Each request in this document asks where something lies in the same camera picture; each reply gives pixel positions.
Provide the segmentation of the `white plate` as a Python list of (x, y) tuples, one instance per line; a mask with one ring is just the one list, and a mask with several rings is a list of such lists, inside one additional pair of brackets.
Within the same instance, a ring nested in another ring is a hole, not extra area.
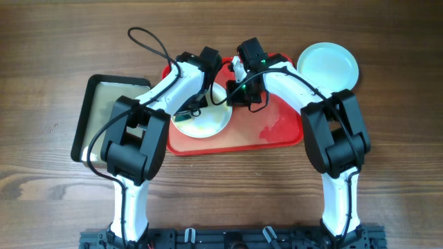
[(174, 122), (172, 124), (183, 134), (191, 138), (208, 138), (222, 131), (233, 114), (233, 108), (225, 102), (214, 105), (210, 99), (210, 91), (206, 93), (208, 107), (201, 109), (201, 114), (193, 116), (191, 120)]

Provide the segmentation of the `light blue plate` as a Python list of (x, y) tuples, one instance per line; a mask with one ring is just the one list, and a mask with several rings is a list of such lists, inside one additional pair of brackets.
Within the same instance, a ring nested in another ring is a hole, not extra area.
[(320, 42), (306, 48), (298, 58), (297, 71), (319, 86), (334, 92), (352, 90), (359, 81), (359, 66), (346, 48)]

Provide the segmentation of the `green yellow sponge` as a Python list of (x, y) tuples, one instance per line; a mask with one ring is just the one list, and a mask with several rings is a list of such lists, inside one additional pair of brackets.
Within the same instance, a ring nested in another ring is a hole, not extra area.
[(179, 113), (174, 116), (173, 121), (174, 122), (183, 122), (186, 120), (191, 120), (192, 115), (190, 113)]

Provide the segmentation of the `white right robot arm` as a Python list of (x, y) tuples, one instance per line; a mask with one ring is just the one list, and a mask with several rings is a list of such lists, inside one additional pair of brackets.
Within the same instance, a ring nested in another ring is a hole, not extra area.
[(250, 107), (261, 94), (274, 94), (300, 114), (307, 157), (322, 176), (322, 225), (335, 243), (344, 243), (360, 224), (357, 181), (370, 151), (370, 139), (352, 89), (359, 79), (354, 56), (342, 46), (321, 42), (306, 48), (292, 64), (269, 55), (257, 38), (237, 47), (225, 103)]

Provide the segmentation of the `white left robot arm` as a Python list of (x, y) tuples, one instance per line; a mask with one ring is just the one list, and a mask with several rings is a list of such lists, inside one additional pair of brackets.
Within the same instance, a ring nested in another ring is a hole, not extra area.
[(171, 118), (199, 116), (221, 68), (218, 50), (184, 52), (153, 89), (136, 99), (121, 96), (114, 103), (108, 123), (98, 131), (104, 137), (100, 157), (107, 164), (106, 178), (116, 191), (116, 213), (106, 233), (109, 245), (148, 247), (147, 191), (165, 158)]

